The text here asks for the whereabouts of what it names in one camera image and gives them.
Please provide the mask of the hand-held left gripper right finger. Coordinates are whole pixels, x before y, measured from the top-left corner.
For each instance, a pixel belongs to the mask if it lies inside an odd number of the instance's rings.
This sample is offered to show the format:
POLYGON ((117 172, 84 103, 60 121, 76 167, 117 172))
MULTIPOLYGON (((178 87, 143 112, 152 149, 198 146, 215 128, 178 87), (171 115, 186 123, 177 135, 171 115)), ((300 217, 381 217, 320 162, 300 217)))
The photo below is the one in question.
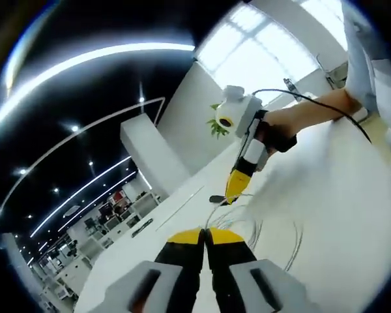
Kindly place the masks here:
POLYGON ((220 312, 315 312, 305 287, 270 260, 258 260, 230 230, 206 230, 212 288, 220 312))

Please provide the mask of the person's right hand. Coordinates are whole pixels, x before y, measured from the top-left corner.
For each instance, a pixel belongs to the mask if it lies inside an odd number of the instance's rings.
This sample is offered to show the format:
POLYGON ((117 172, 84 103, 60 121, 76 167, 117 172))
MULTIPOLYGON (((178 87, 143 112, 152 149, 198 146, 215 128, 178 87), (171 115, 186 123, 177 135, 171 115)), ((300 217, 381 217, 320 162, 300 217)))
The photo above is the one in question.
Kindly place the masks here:
POLYGON ((259 119, 259 124, 256 128, 254 138, 265 146, 265 151, 268 156, 275 151, 281 153, 287 152, 297 144, 297 136, 294 135, 289 138, 281 126, 270 125, 264 120, 266 114, 266 110, 259 110, 255 114, 255 117, 259 119))

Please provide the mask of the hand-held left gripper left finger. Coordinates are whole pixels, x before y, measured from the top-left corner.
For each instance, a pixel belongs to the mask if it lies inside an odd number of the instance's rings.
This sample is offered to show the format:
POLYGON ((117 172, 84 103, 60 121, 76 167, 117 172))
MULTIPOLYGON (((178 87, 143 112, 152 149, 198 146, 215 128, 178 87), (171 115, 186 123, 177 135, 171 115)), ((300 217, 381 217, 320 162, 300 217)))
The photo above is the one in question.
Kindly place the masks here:
POLYGON ((153 261, 142 261, 114 282, 100 312, 191 312, 200 286, 205 230, 170 237, 153 261))

